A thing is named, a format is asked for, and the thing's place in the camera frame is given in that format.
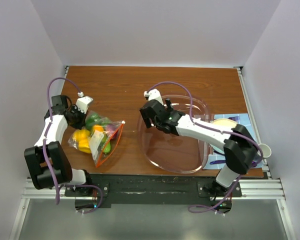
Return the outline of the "purple fake onion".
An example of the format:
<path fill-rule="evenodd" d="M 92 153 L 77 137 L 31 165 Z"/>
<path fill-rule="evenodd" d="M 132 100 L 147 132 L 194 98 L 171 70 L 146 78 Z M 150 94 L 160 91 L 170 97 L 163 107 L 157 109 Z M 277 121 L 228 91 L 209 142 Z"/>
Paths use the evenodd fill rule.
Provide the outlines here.
<path fill-rule="evenodd" d="M 112 123 L 109 123 L 109 124 L 107 124 L 107 125 L 104 127 L 104 129 L 105 129 L 105 131 L 106 131 L 106 133 L 107 133 L 108 135 L 114 134 L 114 133 L 116 132 L 117 128 L 118 128 L 118 127 L 117 127 L 115 124 L 112 124 Z"/>

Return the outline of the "clear zip top bag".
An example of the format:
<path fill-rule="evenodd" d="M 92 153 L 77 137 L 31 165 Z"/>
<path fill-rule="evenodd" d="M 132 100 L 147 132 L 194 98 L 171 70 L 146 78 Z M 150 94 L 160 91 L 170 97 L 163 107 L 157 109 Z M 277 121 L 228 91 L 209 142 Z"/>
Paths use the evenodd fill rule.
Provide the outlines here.
<path fill-rule="evenodd" d="M 89 116 L 92 113 L 97 113 L 97 112 L 91 111 L 87 114 L 87 116 Z M 95 131 L 93 135 L 91 135 L 91 130 L 88 130 L 90 132 L 89 147 L 91 150 L 91 153 L 88 153 L 88 154 L 91 155 L 94 165 L 97 168 L 100 167 L 113 154 L 113 152 L 117 148 L 117 146 L 120 142 L 121 136 L 122 136 L 124 125 L 126 124 L 126 122 L 124 120 L 112 121 L 112 124 L 117 126 L 117 130 L 112 135 L 108 135 L 107 132 L 105 131 L 105 129 L 103 132 Z M 71 137 L 68 139 L 68 145 L 70 147 L 78 150 L 76 143 L 72 139 L 73 133 L 72 133 Z M 109 141 L 109 140 L 111 140 L 111 152 L 109 154 L 104 154 L 103 153 L 104 142 Z"/>

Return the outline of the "green fake vegetable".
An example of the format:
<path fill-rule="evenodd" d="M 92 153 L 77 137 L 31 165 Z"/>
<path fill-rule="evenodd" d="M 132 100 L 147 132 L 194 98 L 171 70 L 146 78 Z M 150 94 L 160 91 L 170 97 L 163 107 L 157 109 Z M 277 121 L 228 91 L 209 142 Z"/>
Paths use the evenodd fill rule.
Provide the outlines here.
<path fill-rule="evenodd" d="M 91 130 L 94 125 L 98 125 L 101 122 L 101 117 L 97 113 L 91 113 L 85 119 L 85 128 Z"/>

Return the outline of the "green fake grapes bunch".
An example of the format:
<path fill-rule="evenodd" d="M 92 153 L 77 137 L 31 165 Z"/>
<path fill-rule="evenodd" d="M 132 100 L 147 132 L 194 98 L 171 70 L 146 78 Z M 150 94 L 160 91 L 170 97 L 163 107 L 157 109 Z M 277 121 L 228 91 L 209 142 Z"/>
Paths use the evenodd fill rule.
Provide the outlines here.
<path fill-rule="evenodd" d="M 102 126 L 104 129 L 109 126 L 112 125 L 112 121 L 108 118 L 108 117 L 103 117 L 100 119 L 100 126 Z"/>

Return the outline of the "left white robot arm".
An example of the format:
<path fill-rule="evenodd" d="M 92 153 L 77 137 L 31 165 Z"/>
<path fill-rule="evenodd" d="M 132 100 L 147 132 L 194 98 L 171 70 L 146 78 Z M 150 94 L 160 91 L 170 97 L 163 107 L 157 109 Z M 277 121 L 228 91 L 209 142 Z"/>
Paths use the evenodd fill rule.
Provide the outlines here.
<path fill-rule="evenodd" d="M 82 130 L 93 98 L 83 96 L 72 103 L 66 95 L 56 95 L 44 117 L 44 129 L 33 147 L 24 150 L 24 158 L 34 187 L 50 189 L 62 184 L 75 185 L 82 196 L 94 190 L 90 174 L 84 169 L 74 169 L 62 148 L 62 139 L 70 126 Z"/>

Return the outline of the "yellow fake bell pepper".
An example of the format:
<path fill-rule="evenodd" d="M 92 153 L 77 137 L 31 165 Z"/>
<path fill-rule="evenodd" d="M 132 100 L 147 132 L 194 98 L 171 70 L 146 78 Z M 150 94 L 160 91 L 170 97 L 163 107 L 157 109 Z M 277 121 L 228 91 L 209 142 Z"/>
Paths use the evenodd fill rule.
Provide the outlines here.
<path fill-rule="evenodd" d="M 87 154 L 91 153 L 89 146 L 90 132 L 87 129 L 75 130 L 72 135 L 72 140 L 75 142 L 77 150 Z"/>

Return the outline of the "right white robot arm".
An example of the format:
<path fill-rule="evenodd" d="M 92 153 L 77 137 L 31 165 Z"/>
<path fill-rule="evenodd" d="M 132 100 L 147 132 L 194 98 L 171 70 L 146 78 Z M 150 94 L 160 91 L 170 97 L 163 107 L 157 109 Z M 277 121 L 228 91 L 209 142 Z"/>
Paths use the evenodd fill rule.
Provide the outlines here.
<path fill-rule="evenodd" d="M 190 114 L 173 109 L 169 99 L 165 100 L 165 104 L 151 99 L 139 111 L 148 129 L 156 127 L 166 134 L 193 138 L 223 150 L 225 166 L 212 185 L 217 196 L 225 196 L 231 190 L 233 181 L 248 172 L 257 155 L 263 155 L 260 146 L 241 124 L 231 128 L 195 119 Z"/>

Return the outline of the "light green fake cucumber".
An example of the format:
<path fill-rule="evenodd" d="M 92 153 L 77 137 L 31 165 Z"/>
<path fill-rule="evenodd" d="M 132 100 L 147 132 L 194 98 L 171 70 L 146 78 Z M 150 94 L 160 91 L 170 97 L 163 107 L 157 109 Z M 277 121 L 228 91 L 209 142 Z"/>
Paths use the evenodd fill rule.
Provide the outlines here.
<path fill-rule="evenodd" d="M 102 152 L 107 155 L 111 152 L 111 149 L 112 149 L 111 140 L 105 141 L 103 146 L 102 146 Z"/>

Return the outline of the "orange fake mango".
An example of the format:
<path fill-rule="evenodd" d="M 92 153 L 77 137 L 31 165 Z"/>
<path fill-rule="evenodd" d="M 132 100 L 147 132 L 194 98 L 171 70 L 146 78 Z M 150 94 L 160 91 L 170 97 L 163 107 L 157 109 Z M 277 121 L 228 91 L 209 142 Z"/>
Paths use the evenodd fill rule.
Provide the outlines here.
<path fill-rule="evenodd" d="M 103 126 L 95 124 L 95 125 L 92 126 L 90 132 L 91 132 L 91 135 L 93 135 L 95 132 L 103 132 L 103 131 L 104 131 Z"/>

